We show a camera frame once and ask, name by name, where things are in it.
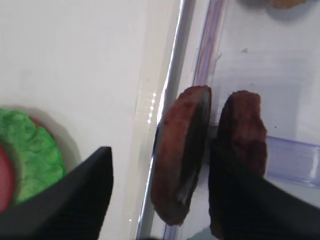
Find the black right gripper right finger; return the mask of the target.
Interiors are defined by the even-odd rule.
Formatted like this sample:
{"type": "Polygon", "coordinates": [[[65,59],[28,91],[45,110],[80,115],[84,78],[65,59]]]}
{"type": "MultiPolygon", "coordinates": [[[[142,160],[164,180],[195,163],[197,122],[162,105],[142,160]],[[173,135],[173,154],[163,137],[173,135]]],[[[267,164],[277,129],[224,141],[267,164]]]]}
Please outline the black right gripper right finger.
{"type": "Polygon", "coordinates": [[[210,231],[219,240],[318,240],[320,209],[253,173],[218,140],[210,146],[210,231]]]}

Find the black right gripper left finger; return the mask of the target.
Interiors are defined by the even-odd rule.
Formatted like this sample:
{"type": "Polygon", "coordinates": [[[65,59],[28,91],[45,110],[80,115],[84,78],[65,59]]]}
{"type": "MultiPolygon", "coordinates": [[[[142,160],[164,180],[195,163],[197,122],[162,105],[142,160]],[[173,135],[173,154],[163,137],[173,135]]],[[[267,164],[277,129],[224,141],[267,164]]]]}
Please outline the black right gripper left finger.
{"type": "Polygon", "coordinates": [[[100,147],[67,176],[0,214],[2,240],[97,240],[113,191],[111,147],[100,147]]]}

